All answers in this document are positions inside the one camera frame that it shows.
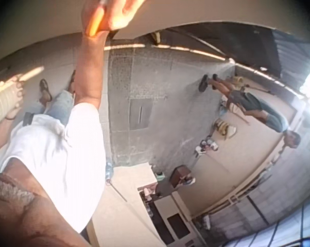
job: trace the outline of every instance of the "seated man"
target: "seated man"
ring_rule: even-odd
[[[53,106],[26,126],[19,123],[6,147],[0,148],[0,246],[89,246],[78,233],[91,219],[105,186],[98,114],[105,41],[109,31],[128,25],[142,3],[111,0],[105,7],[97,0],[87,1],[75,100],[67,123],[57,118],[61,114]],[[104,12],[97,22],[94,14]],[[41,87],[46,94],[44,82]],[[56,101],[57,109],[73,101],[66,96],[66,102]]]
[[[297,148],[301,137],[298,133],[288,129],[288,120],[266,101],[254,96],[251,93],[245,93],[234,89],[233,85],[224,80],[220,80],[216,74],[210,79],[204,75],[200,85],[212,85],[218,89],[227,98],[227,107],[230,103],[237,105],[246,116],[253,116],[267,127],[276,132],[284,134],[284,144],[290,148]]]

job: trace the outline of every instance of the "bracelet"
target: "bracelet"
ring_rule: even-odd
[[[15,120],[15,117],[14,118],[5,117],[5,119],[12,121],[12,120]]]

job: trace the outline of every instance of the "man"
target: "man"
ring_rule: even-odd
[[[90,220],[105,184],[98,115],[104,45],[109,31],[127,26],[142,3],[112,0],[104,7],[87,1],[84,30],[96,10],[105,14],[96,35],[83,36],[67,124],[35,115],[12,130],[2,150],[0,246],[89,246],[78,232]]]
[[[220,80],[216,74],[213,75],[212,79],[204,75],[200,83],[200,88],[203,89],[204,85],[208,84],[213,89],[218,89],[228,98],[227,107],[229,107],[230,103],[237,105],[246,116],[253,116],[267,127],[276,132],[283,133],[285,146],[290,148],[298,147],[301,140],[300,135],[289,130],[288,120],[281,113],[274,110],[266,101],[251,93],[235,90],[231,83]]]

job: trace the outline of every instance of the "white shirt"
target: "white shirt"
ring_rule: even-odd
[[[15,157],[29,169],[59,213],[80,233],[95,211],[105,185],[106,155],[97,109],[80,103],[67,126],[48,115],[22,122],[0,149],[0,172]]]

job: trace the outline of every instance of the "blue jeans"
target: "blue jeans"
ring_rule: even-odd
[[[45,112],[45,107],[37,101],[31,106],[27,107],[25,112],[34,114],[45,114],[55,119],[58,119],[63,125],[67,125],[69,116],[74,106],[74,99],[70,92],[63,90],[56,98],[54,98],[51,106]],[[16,124],[23,120],[24,114],[20,114],[19,118],[16,119]]]

